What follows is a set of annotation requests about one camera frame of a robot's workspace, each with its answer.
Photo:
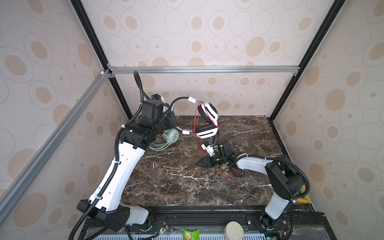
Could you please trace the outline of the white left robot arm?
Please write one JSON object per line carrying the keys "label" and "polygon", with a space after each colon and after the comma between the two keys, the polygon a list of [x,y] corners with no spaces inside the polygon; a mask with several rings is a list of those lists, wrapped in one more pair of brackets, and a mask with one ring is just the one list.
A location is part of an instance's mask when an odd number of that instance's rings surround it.
{"label": "white left robot arm", "polygon": [[83,215],[73,227],[70,240],[74,239],[87,217],[115,232],[127,225],[150,227],[150,210],[140,206],[121,205],[121,197],[136,164],[150,143],[157,135],[176,126],[175,115],[171,111],[166,111],[157,120],[141,117],[138,123],[129,121],[122,126],[115,140],[115,158],[105,177],[90,198],[81,200],[77,206]]}

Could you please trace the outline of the white black red-cable headphones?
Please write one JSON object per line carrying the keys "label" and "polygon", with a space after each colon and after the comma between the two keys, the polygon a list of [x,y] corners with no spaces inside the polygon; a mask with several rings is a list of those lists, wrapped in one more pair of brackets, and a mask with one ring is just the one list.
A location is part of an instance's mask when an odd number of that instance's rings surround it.
{"label": "white black red-cable headphones", "polygon": [[[193,134],[199,137],[201,139],[199,142],[199,148],[203,153],[203,156],[205,156],[207,154],[201,149],[202,143],[208,142],[208,145],[210,144],[221,145],[223,141],[226,141],[220,138],[219,129],[221,128],[221,124],[219,122],[219,113],[211,103],[199,102],[198,100],[192,97],[179,97],[175,99],[170,105],[170,111],[173,111],[176,106],[176,103],[183,99],[188,100],[189,102],[197,105],[195,116],[194,116],[194,124],[193,124],[194,129],[186,130],[178,126],[176,127],[176,129],[184,135]],[[225,177],[225,175],[223,175],[221,172],[220,166],[221,165],[216,166],[214,168],[217,168],[219,174],[222,177]]]}

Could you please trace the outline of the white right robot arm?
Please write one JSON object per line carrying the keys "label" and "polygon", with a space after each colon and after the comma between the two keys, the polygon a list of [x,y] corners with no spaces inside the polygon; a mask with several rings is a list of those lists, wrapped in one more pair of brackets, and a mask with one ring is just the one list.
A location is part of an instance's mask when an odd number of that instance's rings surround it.
{"label": "white right robot arm", "polygon": [[270,224],[287,212],[297,199],[309,194],[308,177],[286,155],[261,157],[234,152],[227,141],[220,145],[201,143],[200,149],[206,154],[198,161],[200,167],[209,169],[226,165],[231,169],[251,170],[268,176],[274,194],[264,210],[262,220]]}

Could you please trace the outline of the mint green headphones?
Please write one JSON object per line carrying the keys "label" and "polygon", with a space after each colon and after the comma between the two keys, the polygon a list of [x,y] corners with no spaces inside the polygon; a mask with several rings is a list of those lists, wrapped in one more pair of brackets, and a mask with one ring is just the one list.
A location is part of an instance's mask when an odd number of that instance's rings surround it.
{"label": "mint green headphones", "polygon": [[177,140],[179,139],[179,131],[176,129],[165,130],[164,133],[162,134],[162,137],[165,140],[164,143],[161,143],[161,144],[151,143],[149,145],[149,148],[155,152],[160,152],[165,150],[167,147],[177,142]]}

